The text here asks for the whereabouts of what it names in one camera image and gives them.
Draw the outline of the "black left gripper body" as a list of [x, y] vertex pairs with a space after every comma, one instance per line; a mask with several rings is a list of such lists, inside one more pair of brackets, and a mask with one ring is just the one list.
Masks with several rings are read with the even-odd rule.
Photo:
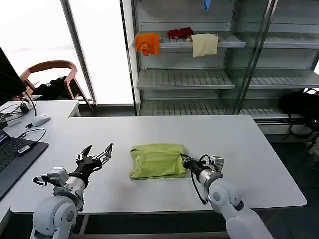
[[72, 177], [81, 179], [85, 185], [88, 185], [89, 176], [102, 168], [102, 162], [94, 159], [93, 156], [84, 156], [81, 160], [77, 160], [77, 168], [72, 172]]

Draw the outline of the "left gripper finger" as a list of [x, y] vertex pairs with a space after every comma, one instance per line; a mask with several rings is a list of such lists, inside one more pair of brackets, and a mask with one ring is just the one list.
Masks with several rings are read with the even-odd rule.
[[101, 152], [100, 154], [96, 156], [96, 160], [100, 161], [102, 165], [108, 162], [110, 158], [112, 157], [111, 155], [112, 149], [113, 149], [113, 144], [110, 143], [103, 152]]
[[92, 145], [89, 145], [88, 147], [84, 148], [80, 153], [76, 154], [76, 161], [80, 162], [82, 161], [85, 157], [88, 156], [90, 150], [92, 148]]

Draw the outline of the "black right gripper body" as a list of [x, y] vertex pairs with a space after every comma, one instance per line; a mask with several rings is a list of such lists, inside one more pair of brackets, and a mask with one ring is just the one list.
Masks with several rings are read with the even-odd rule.
[[190, 168], [191, 172], [201, 172], [201, 164], [196, 160], [190, 160]]

